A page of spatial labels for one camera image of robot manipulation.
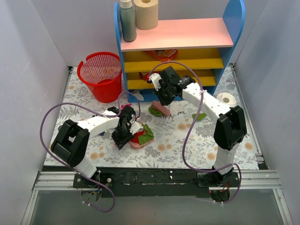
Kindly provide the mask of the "pink hand brush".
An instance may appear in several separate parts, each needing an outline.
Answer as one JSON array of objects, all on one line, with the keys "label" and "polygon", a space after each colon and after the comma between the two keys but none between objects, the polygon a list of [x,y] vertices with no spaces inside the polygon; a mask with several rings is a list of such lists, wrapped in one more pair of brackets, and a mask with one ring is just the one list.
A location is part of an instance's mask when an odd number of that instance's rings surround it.
[{"label": "pink hand brush", "polygon": [[169,109],[167,109],[165,106],[161,105],[159,101],[153,101],[151,104],[151,107],[154,108],[155,110],[159,111],[162,113],[163,116],[169,117],[171,115]]}]

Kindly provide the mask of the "pink dustpan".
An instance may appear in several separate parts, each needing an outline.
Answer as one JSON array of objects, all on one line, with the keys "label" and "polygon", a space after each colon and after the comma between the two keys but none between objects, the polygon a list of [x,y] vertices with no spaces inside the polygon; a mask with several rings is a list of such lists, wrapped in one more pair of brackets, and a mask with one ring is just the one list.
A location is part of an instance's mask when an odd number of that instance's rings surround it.
[{"label": "pink dustpan", "polygon": [[129,142],[132,148],[141,148],[154,141],[154,134],[147,124],[142,124],[143,129],[134,134],[134,138]]}]

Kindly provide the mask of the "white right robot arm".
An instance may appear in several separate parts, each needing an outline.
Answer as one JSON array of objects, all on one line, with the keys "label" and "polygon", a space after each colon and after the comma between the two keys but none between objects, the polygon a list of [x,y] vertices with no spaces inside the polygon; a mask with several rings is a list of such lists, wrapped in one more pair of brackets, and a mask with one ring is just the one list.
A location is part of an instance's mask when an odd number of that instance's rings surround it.
[{"label": "white right robot arm", "polygon": [[180,77],[173,67],[160,73],[150,73],[149,83],[154,85],[154,94],[161,105],[169,105],[180,97],[205,113],[214,123],[214,140],[217,157],[211,169],[213,183],[223,186],[233,171],[233,160],[239,144],[247,134],[245,114],[240,106],[231,107],[203,89],[199,78],[188,75]]}]

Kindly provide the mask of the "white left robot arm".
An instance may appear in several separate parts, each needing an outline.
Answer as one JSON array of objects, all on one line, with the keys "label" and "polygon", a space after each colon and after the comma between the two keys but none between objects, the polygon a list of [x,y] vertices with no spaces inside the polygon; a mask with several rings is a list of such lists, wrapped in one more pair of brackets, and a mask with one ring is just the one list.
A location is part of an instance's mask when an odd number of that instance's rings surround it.
[{"label": "white left robot arm", "polygon": [[136,113],[132,107],[125,106],[121,111],[111,107],[104,111],[103,116],[78,122],[65,121],[54,139],[51,152],[84,175],[83,181],[88,187],[96,187],[100,176],[96,173],[97,168],[85,156],[86,149],[91,138],[109,129],[114,130],[112,139],[120,150],[136,133],[143,130],[143,126],[136,121]]}]

